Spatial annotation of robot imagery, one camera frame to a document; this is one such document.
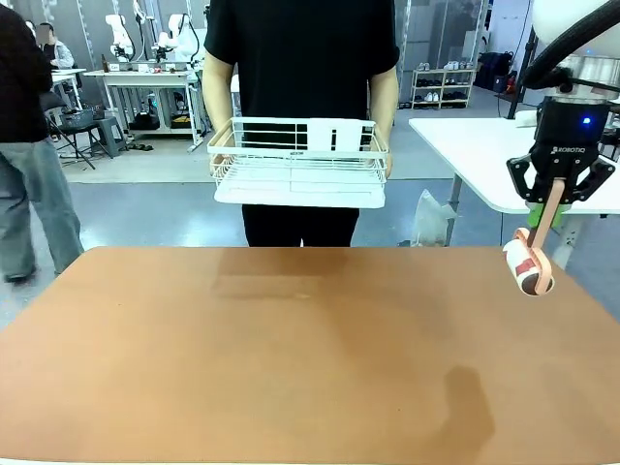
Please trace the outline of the person's left hand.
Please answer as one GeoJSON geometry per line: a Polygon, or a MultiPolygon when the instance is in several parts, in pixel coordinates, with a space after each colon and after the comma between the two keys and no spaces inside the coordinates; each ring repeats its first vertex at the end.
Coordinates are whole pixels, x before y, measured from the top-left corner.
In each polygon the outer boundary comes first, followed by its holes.
{"type": "Polygon", "coordinates": [[[375,122],[373,129],[373,139],[371,141],[371,147],[373,151],[380,152],[383,156],[383,170],[385,180],[390,178],[393,168],[393,157],[389,148],[388,138],[385,137],[384,132],[380,125],[375,122]]]}

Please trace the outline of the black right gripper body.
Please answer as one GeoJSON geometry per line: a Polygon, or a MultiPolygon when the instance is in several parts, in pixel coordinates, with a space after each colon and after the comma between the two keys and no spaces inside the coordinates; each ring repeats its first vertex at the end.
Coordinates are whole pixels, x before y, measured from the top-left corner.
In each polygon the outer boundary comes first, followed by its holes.
{"type": "Polygon", "coordinates": [[[535,143],[531,154],[546,157],[539,180],[548,190],[553,180],[562,178],[569,162],[581,159],[587,164],[600,158],[599,142],[605,129],[610,105],[575,104],[546,98],[537,116],[535,143]]]}

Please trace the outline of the person's right hand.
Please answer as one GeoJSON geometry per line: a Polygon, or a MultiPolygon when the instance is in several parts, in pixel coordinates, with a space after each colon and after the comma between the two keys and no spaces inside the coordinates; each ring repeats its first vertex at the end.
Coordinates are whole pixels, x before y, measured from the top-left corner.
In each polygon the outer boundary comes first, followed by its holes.
{"type": "Polygon", "coordinates": [[[229,153],[230,148],[236,148],[232,118],[218,129],[207,143],[209,173],[214,179],[218,178],[219,171],[224,170],[231,162],[233,156],[229,153]]]}

